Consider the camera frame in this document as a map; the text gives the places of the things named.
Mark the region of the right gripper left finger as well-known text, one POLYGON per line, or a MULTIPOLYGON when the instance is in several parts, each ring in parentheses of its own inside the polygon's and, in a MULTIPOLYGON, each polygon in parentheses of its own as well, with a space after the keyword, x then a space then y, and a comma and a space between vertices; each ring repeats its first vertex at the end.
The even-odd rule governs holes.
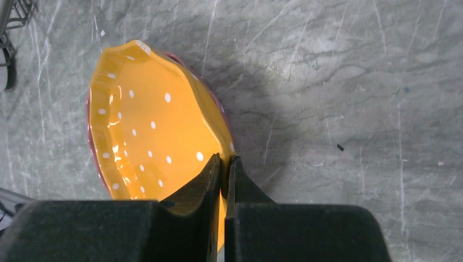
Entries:
POLYGON ((221 159, 157 200, 35 201, 1 237, 1 261, 215 261, 221 159))

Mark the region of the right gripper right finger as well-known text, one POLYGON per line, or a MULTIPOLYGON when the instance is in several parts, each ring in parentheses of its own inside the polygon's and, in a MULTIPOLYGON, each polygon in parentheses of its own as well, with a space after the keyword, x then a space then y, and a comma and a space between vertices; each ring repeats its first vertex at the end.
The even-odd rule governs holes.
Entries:
POLYGON ((231 160, 226 261, 390 261, 373 214, 360 206, 278 204, 231 160))

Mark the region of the yellow polka dot plate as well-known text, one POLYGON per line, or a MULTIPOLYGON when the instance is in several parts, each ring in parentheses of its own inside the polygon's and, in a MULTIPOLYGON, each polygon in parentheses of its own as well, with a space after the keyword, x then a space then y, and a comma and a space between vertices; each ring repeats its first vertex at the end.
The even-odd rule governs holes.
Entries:
POLYGON ((114 200, 164 200, 214 154, 228 178, 235 147, 198 78, 141 40, 104 49, 90 80, 90 126, 114 200))

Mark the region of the grey wire dish rack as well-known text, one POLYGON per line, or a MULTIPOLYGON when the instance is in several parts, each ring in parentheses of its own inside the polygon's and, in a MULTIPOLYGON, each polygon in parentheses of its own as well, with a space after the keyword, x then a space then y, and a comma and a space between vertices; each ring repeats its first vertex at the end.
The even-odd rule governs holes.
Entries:
POLYGON ((26 26, 33 7, 29 0, 1 0, 1 92, 12 89, 16 80, 16 50, 8 33, 26 26))

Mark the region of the red plate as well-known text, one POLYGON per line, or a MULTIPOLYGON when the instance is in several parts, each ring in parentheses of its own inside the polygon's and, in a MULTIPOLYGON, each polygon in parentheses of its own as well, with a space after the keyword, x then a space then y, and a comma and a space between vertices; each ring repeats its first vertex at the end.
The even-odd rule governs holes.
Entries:
MULTIPOLYGON (((161 51, 161 53, 163 53, 165 56, 169 57, 171 60, 175 61, 176 63, 178 63, 178 64, 182 65, 183 67, 185 67, 186 69, 188 69, 193 76, 195 76, 196 78, 199 79, 199 81, 201 81, 201 83, 205 86, 206 90, 208 91, 209 95, 214 100, 216 106, 221 110, 221 114, 222 114, 222 117, 224 119, 224 122, 226 123, 227 128, 228 128, 228 130, 229 130, 229 132, 231 134, 232 129, 231 129, 230 125, 229 125, 229 121, 228 121, 227 116, 225 114, 224 107, 222 106, 220 100, 209 89, 206 82, 201 78, 201 76, 199 74, 197 74, 189 65, 187 65, 187 63, 185 61, 183 61, 176 54, 174 54, 172 52, 169 52, 169 51, 164 51, 164 50, 161 51)), ((104 186, 104 188, 106 189, 106 191, 108 193, 110 193, 110 189, 109 189, 109 187, 108 187, 108 185, 107 185, 107 183, 106 183, 106 181, 105 181, 105 179, 104 179, 104 177, 102 175, 102 172, 101 172, 101 169, 100 169, 100 166, 99 166, 99 163, 98 163, 98 159, 97 159, 97 155, 96 155, 97 151, 95 149, 94 142, 93 142, 93 137, 92 137, 92 133, 91 133, 91 126, 90 126, 90 96, 91 96, 90 93, 88 93, 87 101, 86 101, 87 142, 88 142, 88 146, 89 146, 91 155, 93 157, 93 161, 94 161, 97 173, 98 173, 98 177, 100 178, 100 181, 101 181, 102 185, 104 186)))

